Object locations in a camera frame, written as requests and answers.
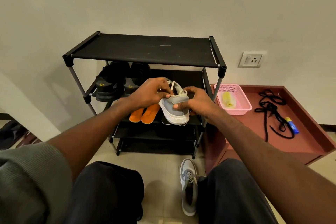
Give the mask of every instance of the maroon furniture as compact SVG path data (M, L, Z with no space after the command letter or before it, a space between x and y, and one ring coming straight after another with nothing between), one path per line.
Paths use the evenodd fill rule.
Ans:
M265 138L263 125L264 113L254 112L254 109L259 107L259 100L262 98L258 93L265 89L271 89L274 94L286 100L287 105L277 105L278 112L282 117L290 117L300 133L290 140L279 137L269 127L271 125L277 129L279 122L274 116L267 118L268 142L274 147L292 154L306 165L335 150L336 145L334 141L329 138L325 131L313 120L285 87L241 85L241 88L249 99L253 109L245 115L234 115L234 117L261 138ZM291 135L289 129L283 134L286 136ZM229 142L226 141L221 132L214 126L207 126L202 146L207 173L227 158L239 159L239 156Z

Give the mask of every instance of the top shelf of shoe rack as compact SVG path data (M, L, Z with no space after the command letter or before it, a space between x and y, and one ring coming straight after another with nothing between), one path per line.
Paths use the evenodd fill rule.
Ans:
M121 60L226 69L213 36L195 38L119 35L97 31L66 55L78 59Z

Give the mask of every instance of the floor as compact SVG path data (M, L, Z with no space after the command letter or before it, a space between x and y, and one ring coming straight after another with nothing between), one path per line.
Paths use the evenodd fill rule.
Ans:
M0 121L0 128L6 121ZM328 132L336 142L336 133ZM144 154L122 152L116 156L111 144L105 141L97 153L91 159L94 161L106 161L122 167L137 170L145 184L145 197L142 202L143 218L139 223L143 224L196 224L198 217L188 217L181 209L181 184L179 178L179 166L183 159L191 156ZM198 175L205 174L204 156L198 152L195 164ZM320 173L336 184L336 151L309 165L314 171ZM279 222L285 222L271 205Z

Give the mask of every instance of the switch plate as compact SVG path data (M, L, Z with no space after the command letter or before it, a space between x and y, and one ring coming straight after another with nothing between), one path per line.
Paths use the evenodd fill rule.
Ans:
M238 67L258 68L265 59L266 52L243 52Z

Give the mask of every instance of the blue tube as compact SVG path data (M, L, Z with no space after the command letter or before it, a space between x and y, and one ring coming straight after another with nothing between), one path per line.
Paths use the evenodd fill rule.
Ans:
M291 128L292 128L292 130L293 130L293 132L294 132L295 135L297 135L298 133L300 133L300 132L297 130L296 126L294 125L294 123L292 122L291 119L289 119L288 117L286 117L285 120L286 120L286 121L288 122L288 124L291 126Z

